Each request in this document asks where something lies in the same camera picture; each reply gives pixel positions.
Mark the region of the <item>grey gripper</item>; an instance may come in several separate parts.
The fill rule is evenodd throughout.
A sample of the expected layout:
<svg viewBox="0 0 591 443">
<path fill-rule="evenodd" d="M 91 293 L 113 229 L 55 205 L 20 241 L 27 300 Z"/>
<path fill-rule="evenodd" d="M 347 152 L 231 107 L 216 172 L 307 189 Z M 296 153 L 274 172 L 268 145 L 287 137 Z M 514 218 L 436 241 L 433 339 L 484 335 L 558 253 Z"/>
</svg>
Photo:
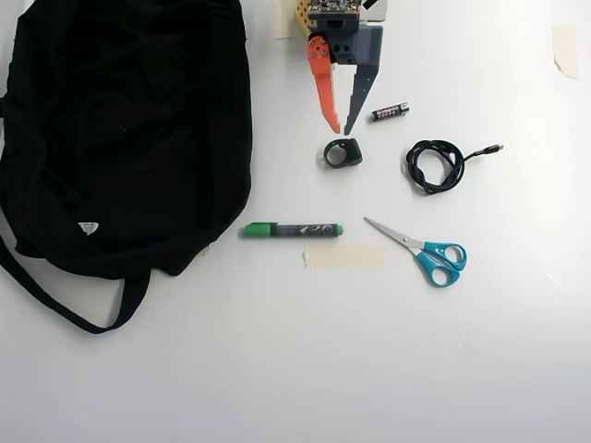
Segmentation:
<svg viewBox="0 0 591 443">
<path fill-rule="evenodd" d="M 379 73 L 383 27 L 365 24 L 355 14 L 309 14 L 313 21 L 307 54 L 322 115 L 335 134 L 340 133 L 332 85 L 332 63 L 356 67 L 349 114 L 348 136 Z"/>
</svg>

